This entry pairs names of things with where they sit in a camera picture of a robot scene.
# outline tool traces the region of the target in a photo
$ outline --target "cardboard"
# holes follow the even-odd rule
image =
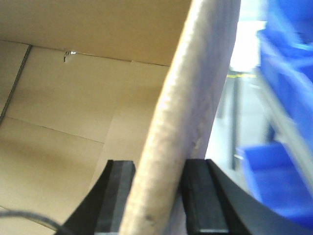
[[[64,63],[63,56],[32,48],[0,126],[0,206],[39,212],[59,223],[108,159],[138,164],[168,71],[81,54]],[[2,224],[11,235],[12,222]],[[35,223],[17,227],[24,226],[50,232]]]
[[[162,234],[184,160],[206,151],[239,2],[192,2],[163,85],[190,1],[1,1],[0,39],[37,47],[0,126],[0,206],[62,223],[107,159],[133,160],[120,235]],[[179,201],[172,215],[166,234],[182,234]]]
[[[170,65],[190,0],[0,2],[0,40]]]
[[[179,232],[173,208],[186,158],[205,158],[215,112],[235,43],[240,0],[195,0],[166,76],[120,235]]]
[[[89,190],[102,143],[5,118],[0,206],[64,222]]]
[[[0,41],[0,114],[4,109],[28,45]]]

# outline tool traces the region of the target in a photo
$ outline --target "blue storage bin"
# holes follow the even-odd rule
[[[265,34],[286,56],[313,55],[313,1],[270,0]]]
[[[260,39],[263,78],[313,151],[313,57],[290,59],[264,35]]]
[[[313,228],[313,198],[283,145],[241,147],[237,152],[252,195],[281,216]]]

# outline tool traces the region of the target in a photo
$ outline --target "metal shelf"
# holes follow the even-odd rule
[[[268,121],[276,132],[284,137],[284,144],[291,160],[304,176],[304,181],[313,196],[313,153],[301,137],[295,123],[273,93],[271,87],[262,78],[259,69],[255,70],[256,77],[251,79],[251,85],[265,109]]]

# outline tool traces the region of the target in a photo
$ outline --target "wire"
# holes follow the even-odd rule
[[[53,227],[54,229],[56,229],[57,231],[60,231],[64,235],[74,235],[70,230],[58,224],[54,220],[46,216],[37,214],[37,213],[28,212],[28,211],[12,211],[12,210],[2,211],[2,212],[0,211],[0,218],[11,218],[11,217],[23,217],[26,219],[30,219],[32,221],[38,220],[44,223],[44,224],[41,223],[41,225],[48,225],[49,227]]]

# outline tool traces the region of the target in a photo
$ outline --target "yellow line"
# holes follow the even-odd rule
[[[227,74],[228,78],[236,78],[236,77],[248,77],[248,78],[252,78],[252,77],[256,77],[256,75],[254,74],[248,74],[248,73],[239,73],[236,75],[232,75],[232,74]]]

